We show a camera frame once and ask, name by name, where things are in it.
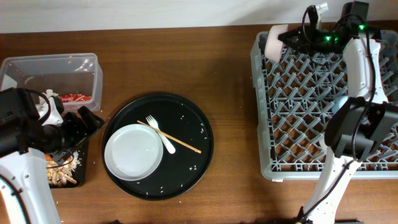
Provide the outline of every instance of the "white wall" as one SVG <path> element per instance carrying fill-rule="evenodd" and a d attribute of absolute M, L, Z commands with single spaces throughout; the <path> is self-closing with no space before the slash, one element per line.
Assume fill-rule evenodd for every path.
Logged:
<path fill-rule="evenodd" d="M 325 0 L 0 0 L 0 33 L 300 22 Z M 329 0 L 336 21 L 349 0 Z M 398 19 L 398 0 L 370 0 L 369 20 Z"/>

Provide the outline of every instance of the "gray plastic dish rack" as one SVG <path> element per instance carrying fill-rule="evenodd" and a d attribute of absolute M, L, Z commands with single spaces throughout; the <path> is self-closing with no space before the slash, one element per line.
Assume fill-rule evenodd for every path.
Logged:
<path fill-rule="evenodd" d="M 398 34 L 381 33 L 379 63 L 384 92 L 390 103 L 398 105 Z M 345 62 L 342 55 L 316 54 L 314 61 L 328 62 L 318 66 L 308 55 L 285 46 L 280 62 L 275 63 L 264 57 L 267 36 L 268 32 L 259 33 L 250 53 L 261 173 L 275 182 L 318 179 L 326 158 L 318 141 L 333 116 L 333 100 L 348 90 Z M 398 123 L 354 179 L 398 178 L 397 127 Z"/>

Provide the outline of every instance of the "wooden table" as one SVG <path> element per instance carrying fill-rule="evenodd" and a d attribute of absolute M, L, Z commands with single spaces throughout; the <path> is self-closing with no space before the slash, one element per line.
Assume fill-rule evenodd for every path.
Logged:
<path fill-rule="evenodd" d="M 398 22 L 377 23 L 395 29 Z M 86 183 L 52 190 L 64 223 L 251 223 L 292 218 L 316 181 L 275 183 L 260 173 L 257 104 L 250 50 L 271 26 L 102 30 L 0 35 L 6 57 L 93 52 L 104 72 L 102 112 L 108 119 L 126 102 L 162 91 L 192 100 L 213 128 L 215 150 L 202 180 L 161 202 L 132 197 L 111 181 L 101 160 L 104 133 L 91 139 Z M 337 219 L 396 223 L 397 180 L 353 180 Z M 0 203 L 0 223 L 7 223 Z"/>

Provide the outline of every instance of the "wooden chopstick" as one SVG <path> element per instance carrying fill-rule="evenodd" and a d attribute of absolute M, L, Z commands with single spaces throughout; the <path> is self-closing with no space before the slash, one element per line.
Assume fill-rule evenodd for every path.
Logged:
<path fill-rule="evenodd" d="M 201 153 L 201 150 L 199 150 L 199 149 L 197 149 L 197 148 L 195 148 L 195 147 L 192 147 L 192 146 L 188 145 L 188 144 L 185 143 L 185 142 L 181 142 L 180 140 L 176 139 L 175 137 L 169 136 L 168 134 L 164 133 L 163 131 L 161 131 L 161 130 L 159 130 L 159 129 L 157 129 L 157 128 L 153 128 L 153 127 L 149 126 L 148 124 L 143 123 L 142 121 L 137 121 L 137 122 L 140 123 L 140 124 L 142 124 L 142 125 L 145 125 L 145 126 L 147 126 L 147 127 L 149 127 L 149 128 L 152 128 L 152 129 L 153 129 L 154 131 L 156 131 L 157 133 L 163 134 L 164 136 L 168 137 L 169 139 L 171 139 L 171 140 L 173 140 L 173 141 L 175 141 L 175 142 L 177 142 L 177 143 L 180 143 L 181 145 L 183 145 L 183 146 L 185 146 L 185 147 L 187 147 L 187 148 L 189 148 L 189 149 L 192 149 L 192 150 L 194 150 L 195 152 L 197 152 L 197 153 L 199 153 L 199 154 Z"/>

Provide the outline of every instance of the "black tray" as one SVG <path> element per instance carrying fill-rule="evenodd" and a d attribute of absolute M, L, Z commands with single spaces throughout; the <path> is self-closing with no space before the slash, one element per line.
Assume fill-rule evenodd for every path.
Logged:
<path fill-rule="evenodd" d="M 202 153 L 170 140 L 175 147 L 175 154 L 170 154 L 163 147 L 162 161 L 151 175 L 137 181 L 121 180 L 106 167 L 105 145 L 115 131 L 136 124 L 137 120 L 146 123 L 146 116 L 149 115 L 157 120 L 160 130 Z M 213 148 L 210 123 L 195 104 L 181 96 L 157 93 L 128 103 L 112 118 L 104 133 L 102 157 L 106 172 L 121 190 L 144 200 L 165 200 L 188 191 L 203 177 L 210 165 Z"/>
<path fill-rule="evenodd" d="M 67 184 L 65 184 L 61 187 L 54 186 L 54 185 L 50 184 L 51 189 L 81 187 L 84 184 L 85 176 L 86 176 L 88 141 L 82 143 L 81 145 L 79 145 L 77 147 L 73 147 L 70 151 L 72 153 L 74 153 L 76 151 L 79 153 L 78 160 L 80 161 L 80 164 L 78 164 L 76 166 L 75 171 L 72 171 L 72 177 L 77 181 L 77 183 L 73 184 L 68 181 Z"/>

